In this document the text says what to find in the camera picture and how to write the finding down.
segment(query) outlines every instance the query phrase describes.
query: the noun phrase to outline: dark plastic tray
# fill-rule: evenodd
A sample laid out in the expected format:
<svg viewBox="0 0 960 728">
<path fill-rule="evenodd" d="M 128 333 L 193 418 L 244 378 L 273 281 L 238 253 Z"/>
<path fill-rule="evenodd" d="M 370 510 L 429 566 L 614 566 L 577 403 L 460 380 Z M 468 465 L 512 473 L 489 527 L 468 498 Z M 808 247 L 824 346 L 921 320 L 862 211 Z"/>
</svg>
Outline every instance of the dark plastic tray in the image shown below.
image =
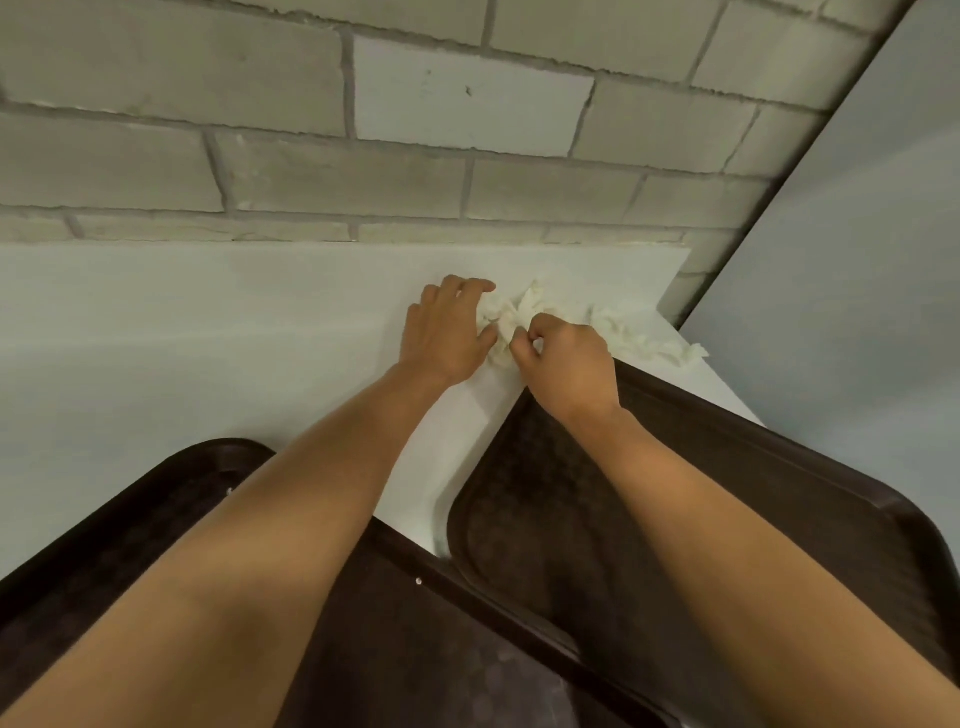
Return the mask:
<svg viewBox="0 0 960 728">
<path fill-rule="evenodd" d="M 272 455 L 246 440 L 184 450 L 0 582 L 0 712 Z M 277 725 L 488 724 L 675 723 L 531 641 L 449 564 L 374 519 L 334 586 Z"/>
<path fill-rule="evenodd" d="M 616 370 L 621 401 L 644 426 L 790 537 L 956 681 L 956 571 L 939 532 L 913 503 L 622 362 Z M 598 679 L 689 725 L 762 725 L 610 483 L 529 392 L 454 502 L 447 537 L 473 588 L 537 639 L 558 649 L 576 645 Z"/>
</svg>

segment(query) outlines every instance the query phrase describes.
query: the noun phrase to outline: person's left hand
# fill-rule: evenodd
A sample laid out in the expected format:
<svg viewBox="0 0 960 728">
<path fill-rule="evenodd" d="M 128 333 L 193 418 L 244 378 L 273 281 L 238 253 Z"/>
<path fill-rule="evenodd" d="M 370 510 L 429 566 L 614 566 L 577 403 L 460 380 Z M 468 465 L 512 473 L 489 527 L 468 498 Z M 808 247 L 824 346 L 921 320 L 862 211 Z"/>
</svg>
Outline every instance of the person's left hand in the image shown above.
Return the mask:
<svg viewBox="0 0 960 728">
<path fill-rule="evenodd" d="M 420 303 L 407 309 L 400 363 L 423 367 L 445 386 L 467 381 L 496 343 L 496 326 L 477 336 L 477 305 L 496 285 L 490 280 L 447 276 L 423 289 Z"/>
</svg>

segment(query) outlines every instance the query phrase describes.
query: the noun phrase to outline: brick wall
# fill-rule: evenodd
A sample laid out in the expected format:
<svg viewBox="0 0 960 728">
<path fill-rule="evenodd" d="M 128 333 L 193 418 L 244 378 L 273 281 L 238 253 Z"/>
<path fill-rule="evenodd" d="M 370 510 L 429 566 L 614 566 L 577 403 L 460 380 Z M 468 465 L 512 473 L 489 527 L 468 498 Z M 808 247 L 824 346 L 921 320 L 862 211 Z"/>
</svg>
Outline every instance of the brick wall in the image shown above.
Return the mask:
<svg viewBox="0 0 960 728">
<path fill-rule="evenodd" d="M 3 0 L 0 240 L 684 243 L 679 318 L 901 0 Z"/>
</svg>

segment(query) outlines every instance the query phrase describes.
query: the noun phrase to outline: person's right arm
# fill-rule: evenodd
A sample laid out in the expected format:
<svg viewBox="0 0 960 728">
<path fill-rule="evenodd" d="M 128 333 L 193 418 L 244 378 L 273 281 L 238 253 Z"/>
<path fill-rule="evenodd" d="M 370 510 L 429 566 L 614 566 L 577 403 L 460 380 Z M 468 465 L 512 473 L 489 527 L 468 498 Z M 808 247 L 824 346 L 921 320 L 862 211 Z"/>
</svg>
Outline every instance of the person's right arm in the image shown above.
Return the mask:
<svg viewBox="0 0 960 728">
<path fill-rule="evenodd" d="M 532 342 L 542 339 L 542 353 Z M 589 453 L 694 618 L 773 725 L 960 726 L 960 691 L 798 546 L 620 407 L 590 327 L 539 315 L 511 345 L 540 405 Z"/>
</svg>

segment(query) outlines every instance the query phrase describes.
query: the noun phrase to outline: person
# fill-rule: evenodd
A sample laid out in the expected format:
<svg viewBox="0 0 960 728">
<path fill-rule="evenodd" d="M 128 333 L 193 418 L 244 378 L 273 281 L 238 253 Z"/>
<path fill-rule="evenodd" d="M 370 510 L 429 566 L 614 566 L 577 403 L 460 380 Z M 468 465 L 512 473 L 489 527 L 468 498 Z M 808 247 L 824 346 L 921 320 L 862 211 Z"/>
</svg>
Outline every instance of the person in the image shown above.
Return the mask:
<svg viewBox="0 0 960 728">
<path fill-rule="evenodd" d="M 408 438 L 496 341 L 488 280 L 448 276 L 397 364 L 172 546 L 2 728 L 269 728 L 337 574 Z M 542 341 L 542 350 L 534 342 Z M 540 314 L 511 351 L 542 407 L 626 502 L 720 654 L 778 726 L 960 726 L 960 692 L 773 526 L 620 407 L 589 327 Z"/>
</svg>

